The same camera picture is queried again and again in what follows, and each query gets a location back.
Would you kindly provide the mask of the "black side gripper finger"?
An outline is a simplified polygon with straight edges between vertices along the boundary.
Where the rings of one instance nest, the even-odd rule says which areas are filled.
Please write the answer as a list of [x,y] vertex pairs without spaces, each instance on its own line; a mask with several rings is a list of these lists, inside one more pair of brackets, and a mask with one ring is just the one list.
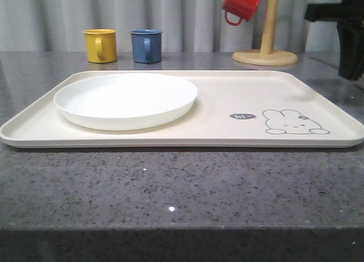
[[363,75],[363,27],[341,20],[337,23],[340,41],[339,75],[357,80]]

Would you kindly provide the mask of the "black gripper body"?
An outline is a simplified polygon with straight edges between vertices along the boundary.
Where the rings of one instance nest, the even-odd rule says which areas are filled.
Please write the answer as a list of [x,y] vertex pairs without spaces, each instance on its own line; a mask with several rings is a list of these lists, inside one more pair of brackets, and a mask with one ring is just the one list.
[[363,0],[342,0],[340,3],[308,4],[304,19],[315,21],[363,24]]

